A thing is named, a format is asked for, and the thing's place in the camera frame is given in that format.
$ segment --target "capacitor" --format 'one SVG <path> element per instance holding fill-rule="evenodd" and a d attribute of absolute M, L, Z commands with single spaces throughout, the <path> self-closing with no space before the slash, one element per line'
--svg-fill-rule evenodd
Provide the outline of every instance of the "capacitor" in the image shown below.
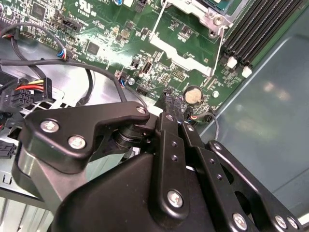
<path fill-rule="evenodd" d="M 214 92 L 212 93 L 212 96 L 213 96 L 214 98 L 217 98 L 217 97 L 219 96 L 219 92 L 218 92 L 218 91 L 214 91 Z"/>
<path fill-rule="evenodd" d="M 127 80 L 127 83 L 128 83 L 130 86 L 134 85 L 134 84 L 135 84 L 134 78 L 133 78 L 133 77 L 130 77 L 130 78 Z"/>
<path fill-rule="evenodd" d="M 114 3 L 115 3 L 117 6 L 120 6 L 120 5 L 122 5 L 122 0 L 114 0 Z"/>

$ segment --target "microchip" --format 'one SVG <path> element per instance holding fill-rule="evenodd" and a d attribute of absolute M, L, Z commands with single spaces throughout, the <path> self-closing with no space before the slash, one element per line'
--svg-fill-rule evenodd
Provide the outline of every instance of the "microchip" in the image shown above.
<path fill-rule="evenodd" d="M 98 50 L 100 49 L 100 47 L 98 45 L 96 45 L 93 42 L 89 42 L 88 48 L 87 48 L 87 52 L 91 53 L 92 55 L 97 55 L 98 54 Z"/>
<path fill-rule="evenodd" d="M 141 33 L 141 35 L 147 35 L 148 34 L 148 30 L 143 28 L 140 33 Z"/>
<path fill-rule="evenodd" d="M 182 33 L 183 33 L 183 34 L 186 34 L 186 33 L 188 33 L 189 30 L 190 30 L 190 29 L 189 29 L 187 26 L 183 26 L 183 28 L 182 28 Z"/>
<path fill-rule="evenodd" d="M 120 35 L 121 35 L 122 38 L 127 39 L 130 36 L 130 32 L 128 32 L 127 30 L 122 30 L 120 32 Z"/>
<path fill-rule="evenodd" d="M 31 15 L 43 21 L 45 16 L 45 8 L 34 2 L 31 10 Z"/>
<path fill-rule="evenodd" d="M 126 28 L 128 28 L 129 30 L 132 30 L 134 27 L 134 24 L 131 22 L 126 22 Z"/>

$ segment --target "red wire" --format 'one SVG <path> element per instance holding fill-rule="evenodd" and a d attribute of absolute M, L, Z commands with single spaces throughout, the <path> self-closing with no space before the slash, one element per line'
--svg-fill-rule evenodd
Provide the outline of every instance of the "red wire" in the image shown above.
<path fill-rule="evenodd" d="M 27 85 L 27 86 L 20 86 L 16 90 L 20 89 L 39 89 L 39 90 L 44 90 L 42 86 L 36 86 L 36 85 Z"/>

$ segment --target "sata port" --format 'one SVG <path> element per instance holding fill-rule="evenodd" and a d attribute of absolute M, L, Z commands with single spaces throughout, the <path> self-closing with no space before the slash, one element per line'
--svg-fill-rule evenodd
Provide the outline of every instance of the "sata port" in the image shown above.
<path fill-rule="evenodd" d="M 149 70 L 151 69 L 151 66 L 153 64 L 150 63 L 150 62 L 147 62 L 144 66 L 143 66 L 143 69 L 141 70 L 142 73 L 145 73 L 147 74 L 149 72 Z"/>
<path fill-rule="evenodd" d="M 67 28 L 72 29 L 76 32 L 80 32 L 82 28 L 82 25 L 80 23 L 78 23 L 77 21 L 73 19 L 67 18 L 67 17 L 63 18 L 61 20 L 61 23 Z"/>

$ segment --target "blue wire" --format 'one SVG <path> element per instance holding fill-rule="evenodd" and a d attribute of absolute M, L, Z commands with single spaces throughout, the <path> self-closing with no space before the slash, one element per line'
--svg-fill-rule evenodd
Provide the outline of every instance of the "blue wire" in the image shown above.
<path fill-rule="evenodd" d="M 63 55 L 64 50 L 62 49 L 61 53 L 57 54 L 58 57 Z"/>

